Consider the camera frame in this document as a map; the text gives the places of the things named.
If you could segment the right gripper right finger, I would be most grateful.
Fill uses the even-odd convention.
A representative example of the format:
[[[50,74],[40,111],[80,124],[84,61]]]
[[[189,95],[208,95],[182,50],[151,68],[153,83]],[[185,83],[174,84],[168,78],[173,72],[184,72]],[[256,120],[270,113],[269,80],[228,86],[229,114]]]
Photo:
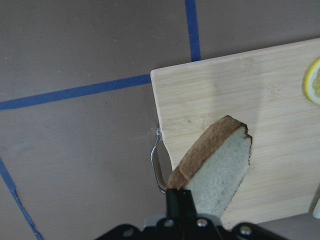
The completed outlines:
[[[191,221],[198,217],[196,206],[194,203],[193,195],[191,190],[181,189],[178,191],[179,194],[179,212],[180,217],[184,221]]]

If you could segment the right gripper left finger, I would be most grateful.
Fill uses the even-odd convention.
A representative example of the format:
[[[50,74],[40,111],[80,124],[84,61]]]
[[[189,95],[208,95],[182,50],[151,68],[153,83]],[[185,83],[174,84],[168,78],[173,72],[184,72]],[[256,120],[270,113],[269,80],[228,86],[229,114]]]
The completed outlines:
[[[166,220],[169,225],[181,224],[180,194],[177,189],[167,189],[166,200]]]

